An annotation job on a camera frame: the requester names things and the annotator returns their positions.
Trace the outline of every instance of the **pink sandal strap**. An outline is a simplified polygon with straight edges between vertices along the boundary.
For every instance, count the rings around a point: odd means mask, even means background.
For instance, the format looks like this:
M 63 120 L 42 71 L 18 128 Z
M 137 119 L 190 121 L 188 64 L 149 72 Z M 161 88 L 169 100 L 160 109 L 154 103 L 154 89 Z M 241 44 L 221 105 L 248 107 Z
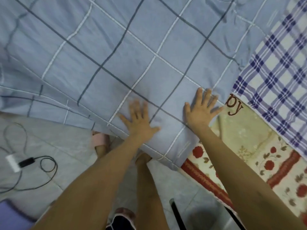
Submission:
M 107 146 L 109 144 L 107 136 L 108 135 L 103 134 L 103 133 L 98 133 L 98 134 L 93 135 L 92 136 L 93 147 L 97 147 L 97 146 L 100 146 L 100 145 L 106 145 Z

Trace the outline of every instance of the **tile floor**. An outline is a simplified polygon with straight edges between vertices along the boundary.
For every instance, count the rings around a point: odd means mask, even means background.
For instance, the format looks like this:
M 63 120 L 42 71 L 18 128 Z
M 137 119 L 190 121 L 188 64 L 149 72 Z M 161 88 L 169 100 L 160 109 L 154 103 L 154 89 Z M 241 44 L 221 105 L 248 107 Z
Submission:
M 26 149 L 28 156 L 50 155 L 58 163 L 58 172 L 52 182 L 47 185 L 36 190 L 22 192 L 12 190 L 0 195 L 0 200 L 10 198 L 22 211 L 38 218 L 48 205 L 96 160 L 96 154 L 90 147 L 91 132 L 86 129 L 2 113 L 0 134 L 10 122 L 17 122 L 25 127 L 28 133 Z M 12 125 L 8 128 L 7 135 L 13 150 L 16 151 L 16 156 L 21 159 L 26 157 L 22 154 L 25 142 L 25 133 L 22 128 Z M 119 138 L 112 138 L 112 140 L 112 147 L 121 143 Z M 2 136 L 0 136 L 0 146 L 7 148 Z M 10 187 L 16 182 L 17 174 L 8 167 L 4 156 L 5 152 L 0 152 L 0 186 Z M 52 166 L 48 161 L 43 164 L 46 168 Z M 155 180 L 171 230 L 179 229 L 169 204 L 171 198 L 175 199 L 188 230 L 210 229 L 217 217 L 221 213 L 225 214 L 225 209 L 206 190 L 178 172 L 153 160 L 148 163 L 148 167 Z M 52 172 L 44 173 L 36 162 L 24 168 L 23 177 L 17 187 L 22 189 L 41 185 L 48 181 L 52 174 Z M 136 212 L 136 178 L 136 167 L 131 163 L 119 186 L 112 211 L 123 206 Z

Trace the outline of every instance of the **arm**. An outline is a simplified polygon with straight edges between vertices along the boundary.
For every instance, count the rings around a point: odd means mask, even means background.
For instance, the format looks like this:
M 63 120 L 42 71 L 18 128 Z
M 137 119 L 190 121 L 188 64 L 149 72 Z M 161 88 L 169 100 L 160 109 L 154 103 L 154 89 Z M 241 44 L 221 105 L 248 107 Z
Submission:
M 76 178 L 33 230 L 105 228 L 118 185 L 131 159 L 137 149 L 159 131 L 158 127 L 149 126 L 147 103 L 144 103 L 143 116 L 138 101 L 129 108 L 132 123 L 123 115 L 120 118 L 130 136 Z
M 219 108 L 211 112 L 217 97 L 209 104 L 210 90 L 206 92 L 204 100 L 202 100 L 202 89 L 198 89 L 196 95 L 193 110 L 188 103 L 185 104 L 187 122 L 205 147 L 219 179 L 247 230 L 306 230 L 303 222 L 284 205 L 269 185 L 209 128 L 209 122 L 222 110 Z

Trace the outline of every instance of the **purple and white checkered fabric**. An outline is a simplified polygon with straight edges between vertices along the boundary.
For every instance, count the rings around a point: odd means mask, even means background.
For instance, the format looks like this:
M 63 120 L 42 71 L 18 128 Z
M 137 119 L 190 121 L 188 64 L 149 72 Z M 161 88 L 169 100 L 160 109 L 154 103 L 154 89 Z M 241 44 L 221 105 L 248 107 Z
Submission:
M 307 0 L 291 0 L 233 93 L 307 159 Z

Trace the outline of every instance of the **black cable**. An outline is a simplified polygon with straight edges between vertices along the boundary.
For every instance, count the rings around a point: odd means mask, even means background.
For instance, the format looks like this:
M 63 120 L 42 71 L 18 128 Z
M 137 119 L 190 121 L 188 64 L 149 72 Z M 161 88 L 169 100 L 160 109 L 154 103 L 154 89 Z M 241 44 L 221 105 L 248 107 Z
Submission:
M 15 124 L 19 125 L 19 126 L 24 130 L 24 132 L 25 132 L 26 140 L 25 140 L 25 145 L 24 145 L 24 147 L 23 147 L 23 153 L 24 153 L 24 155 L 27 155 L 27 154 L 25 153 L 25 152 L 26 152 L 26 147 L 27 147 L 27 141 L 28 141 L 28 134 L 27 134 L 27 131 L 26 131 L 26 129 L 25 129 L 20 123 L 15 123 Z M 5 141 L 6 141 L 6 144 L 7 144 L 8 148 L 9 148 L 12 152 L 9 152 L 8 150 L 6 150 L 5 148 L 3 148 L 3 147 L 1 147 L 1 146 L 0 146 L 0 149 L 3 150 L 3 151 L 5 151 L 7 154 L 13 154 L 13 153 L 16 153 L 16 152 L 13 150 L 12 146 L 11 146 L 10 143 L 9 143 L 9 140 L 8 140 L 7 137 L 6 137 L 6 132 L 7 132 L 7 129 L 8 129 L 9 126 L 11 126 L 11 125 L 8 125 L 8 126 L 4 129 L 4 131 L 3 131 L 3 137 L 4 137 Z M 35 157 L 34 160 L 37 160 L 37 159 L 39 159 L 39 158 L 41 158 L 41 160 L 40 160 L 40 169 L 41 169 L 42 171 L 44 171 L 45 173 L 50 173 L 50 172 L 52 172 L 53 170 L 55 170 L 54 174 L 52 175 L 52 177 L 50 178 L 49 181 L 47 181 L 46 183 L 44 183 L 44 184 L 42 184 L 42 185 L 39 185 L 39 186 L 37 186 L 37 187 L 25 188 L 25 189 L 18 189 L 18 188 L 16 188 L 16 186 L 18 185 L 18 183 L 20 182 L 21 177 L 22 177 L 22 171 L 20 171 L 19 177 L 18 177 L 17 182 L 15 183 L 15 185 L 14 185 L 13 187 L 3 187 L 3 186 L 0 187 L 0 189 L 6 189 L 6 190 L 4 190 L 4 191 L 0 191 L 0 194 L 9 192 L 9 191 L 11 191 L 11 190 L 16 190 L 16 191 L 34 190 L 34 189 L 38 189 L 38 188 L 40 188 L 40 187 L 42 187 L 42 186 L 44 186 L 44 185 L 47 185 L 49 182 L 51 182 L 51 180 L 54 178 L 54 176 L 56 175 L 56 172 L 57 172 L 57 170 L 58 170 L 58 164 L 57 164 L 56 160 L 55 160 L 52 156 L 47 156 L 47 155 L 45 155 L 45 156 L 39 156 L 39 157 Z M 43 160 L 51 160 L 52 162 L 54 162 L 53 168 L 52 168 L 51 170 L 46 170 L 46 169 L 44 169 L 44 168 L 43 168 L 43 165 L 42 165 Z

